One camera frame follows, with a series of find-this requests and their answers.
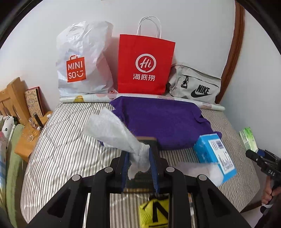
metal screw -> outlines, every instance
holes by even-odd
[[[166,168],[166,171],[169,172],[169,173],[172,173],[172,172],[175,171],[175,169],[173,167],[169,166],[169,167]]]
[[[72,177],[72,180],[73,180],[73,181],[78,181],[78,180],[80,180],[80,176],[79,176],[78,174],[76,174],[76,175],[74,175],[74,176]]]
[[[105,168],[105,172],[106,173],[111,173],[113,171],[113,168],[111,168],[111,167],[106,167]]]
[[[199,175],[199,180],[201,181],[205,181],[207,179],[207,177],[203,174]]]

blue gripper pad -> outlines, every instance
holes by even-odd
[[[149,149],[149,162],[150,162],[150,169],[151,169],[151,176],[153,180],[153,186],[156,193],[159,193],[159,184],[158,184],[158,171],[156,167],[156,163],[153,157],[153,153],[151,148]]]
[[[121,179],[122,191],[123,191],[123,189],[125,187],[125,184],[126,184],[127,174],[128,174],[128,170],[129,170],[130,165],[131,165],[131,163],[129,161],[129,153],[126,152],[126,156],[124,158],[124,165],[123,165],[123,168],[122,168],[122,179]]]

striped bedsheet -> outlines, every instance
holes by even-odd
[[[113,108],[109,103],[60,103],[53,112],[40,134],[24,177],[21,211],[27,222],[71,176],[94,175],[120,155],[119,149],[104,148],[97,140],[82,134],[91,113],[98,114],[103,107]],[[202,109],[202,114],[214,131],[222,133],[222,141],[237,169],[237,175],[219,189],[241,211],[260,188],[253,164],[245,157],[239,136],[223,112]],[[193,149],[161,151],[160,156],[171,166],[179,161],[198,162]],[[111,194],[111,228],[139,227],[138,207],[148,201],[148,197],[148,194]]]

blue box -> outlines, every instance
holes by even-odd
[[[199,136],[193,146],[200,163],[217,162],[223,174],[223,183],[237,174],[226,148],[217,134]]]

wooden headboard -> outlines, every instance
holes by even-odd
[[[0,91],[0,115],[16,116],[21,124],[26,124],[30,113],[24,96],[25,88],[20,78],[17,77]]]

